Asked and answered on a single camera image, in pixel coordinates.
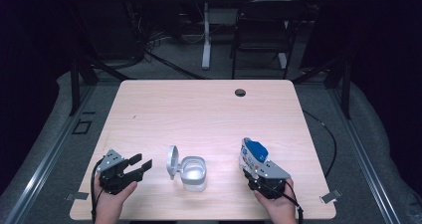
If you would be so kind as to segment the grey tape strip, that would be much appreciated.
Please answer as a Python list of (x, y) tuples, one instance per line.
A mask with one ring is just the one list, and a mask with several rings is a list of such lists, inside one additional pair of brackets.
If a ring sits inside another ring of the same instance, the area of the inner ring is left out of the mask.
[(74, 192), (74, 193), (69, 193), (65, 199), (68, 201), (87, 200), (88, 197), (89, 197), (89, 193), (87, 192)]
[(329, 202), (335, 202), (341, 195), (342, 193), (338, 189), (335, 189), (328, 194), (321, 196), (319, 199), (322, 203), (327, 204)]

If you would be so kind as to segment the clear jar with white lid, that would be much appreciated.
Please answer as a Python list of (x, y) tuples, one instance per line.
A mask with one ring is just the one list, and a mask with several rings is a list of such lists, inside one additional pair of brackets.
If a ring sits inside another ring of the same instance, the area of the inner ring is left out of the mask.
[(166, 170), (173, 180), (176, 174), (180, 175), (183, 188), (190, 192), (202, 192), (207, 185), (207, 166), (200, 156), (185, 156), (179, 159), (176, 145), (171, 145), (166, 160)]

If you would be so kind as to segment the black folding chair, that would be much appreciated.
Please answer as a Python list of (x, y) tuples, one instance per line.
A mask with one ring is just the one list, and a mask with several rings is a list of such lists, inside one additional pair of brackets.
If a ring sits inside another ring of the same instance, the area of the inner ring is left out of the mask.
[(237, 53), (274, 53), (286, 57), (283, 78), (287, 77), (299, 25), (307, 15), (301, 0), (251, 0), (236, 14), (230, 58), (231, 78), (237, 70)]

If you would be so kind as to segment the blue and white pouch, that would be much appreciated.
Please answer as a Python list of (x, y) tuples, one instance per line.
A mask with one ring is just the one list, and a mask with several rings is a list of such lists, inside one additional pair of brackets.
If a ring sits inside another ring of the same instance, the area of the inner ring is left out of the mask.
[(260, 142), (244, 137), (239, 154), (239, 167), (257, 178), (256, 169), (267, 160), (268, 155), (267, 149)]

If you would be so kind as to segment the black metal frame post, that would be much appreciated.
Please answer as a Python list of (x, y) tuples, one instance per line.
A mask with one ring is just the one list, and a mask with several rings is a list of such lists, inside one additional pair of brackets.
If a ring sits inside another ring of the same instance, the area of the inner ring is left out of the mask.
[(99, 68), (118, 80), (126, 81), (129, 77), (109, 67), (105, 63), (91, 56), (75, 57), (71, 62), (71, 91), (72, 91), (72, 109), (70, 115), (74, 115), (81, 104), (80, 78), (89, 86), (95, 86), (99, 78), (94, 72), (94, 68)]
[(347, 119), (350, 119), (349, 112), (349, 97), (350, 97), (350, 87), (351, 87), (351, 61), (347, 58), (334, 58), (327, 63), (312, 68), (310, 71), (304, 75), (299, 76), (298, 78), (293, 79), (295, 85), (301, 84), (308, 79), (316, 76), (323, 70), (329, 69), (328, 75), (324, 80), (324, 86), (327, 89), (335, 89), (339, 82), (341, 84), (341, 94), (340, 94), (340, 109), (344, 116)]

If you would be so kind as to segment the aluminium floor rail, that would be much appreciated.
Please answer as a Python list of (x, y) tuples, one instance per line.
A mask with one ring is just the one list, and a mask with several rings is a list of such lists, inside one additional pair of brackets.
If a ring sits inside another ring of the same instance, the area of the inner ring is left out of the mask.
[(352, 120), (348, 119), (343, 113), (339, 94), (336, 90), (332, 89), (328, 89), (327, 92), (342, 124), (345, 126), (347, 134), (351, 139), (351, 147), (355, 153), (361, 172), (365, 177), (365, 181), (370, 189), (370, 192), (372, 193), (372, 196), (384, 219), (385, 224), (402, 224), (384, 188), (383, 183), (379, 179), (379, 176), (374, 169), (374, 166), (363, 146), (363, 143), (360, 139), (360, 136), (358, 135), (357, 130), (355, 129)]
[(41, 134), (6, 193), (0, 197), (0, 224), (88, 224), (70, 212), (79, 200), (69, 193), (85, 192), (86, 174), (103, 122), (98, 89), (83, 89), (81, 105), (68, 115), (69, 94), (62, 91)]

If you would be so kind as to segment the person's left hand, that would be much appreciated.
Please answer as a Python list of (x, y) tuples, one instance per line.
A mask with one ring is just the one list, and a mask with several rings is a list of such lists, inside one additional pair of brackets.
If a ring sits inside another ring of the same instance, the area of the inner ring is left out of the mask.
[(96, 217), (110, 216), (119, 219), (124, 202), (135, 191), (136, 187), (137, 183), (133, 181), (119, 194), (108, 194), (102, 191), (100, 186), (100, 176), (97, 175), (94, 181)]

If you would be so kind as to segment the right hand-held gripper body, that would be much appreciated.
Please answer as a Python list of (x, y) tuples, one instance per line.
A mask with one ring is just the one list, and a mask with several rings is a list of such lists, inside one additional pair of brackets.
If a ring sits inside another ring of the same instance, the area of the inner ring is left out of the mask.
[(278, 199), (285, 192), (286, 181), (291, 177), (272, 160), (265, 161), (257, 169), (257, 178), (248, 183), (251, 190), (257, 190), (267, 199)]

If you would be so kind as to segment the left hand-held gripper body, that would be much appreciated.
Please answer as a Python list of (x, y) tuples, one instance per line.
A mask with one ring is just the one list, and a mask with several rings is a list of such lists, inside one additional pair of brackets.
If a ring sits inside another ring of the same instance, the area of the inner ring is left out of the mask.
[(124, 170), (129, 166), (128, 159), (110, 149), (97, 167), (97, 173), (100, 175), (100, 186), (109, 194), (116, 195), (131, 182), (141, 181), (143, 170), (139, 168), (125, 173)]

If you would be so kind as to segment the person's right hand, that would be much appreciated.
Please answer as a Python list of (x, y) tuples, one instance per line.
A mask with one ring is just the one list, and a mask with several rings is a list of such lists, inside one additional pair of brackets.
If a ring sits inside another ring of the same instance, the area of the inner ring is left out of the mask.
[(267, 199), (260, 192), (255, 191), (254, 195), (258, 202), (265, 208), (271, 220), (277, 219), (296, 219), (295, 204), (286, 197), (278, 199)]

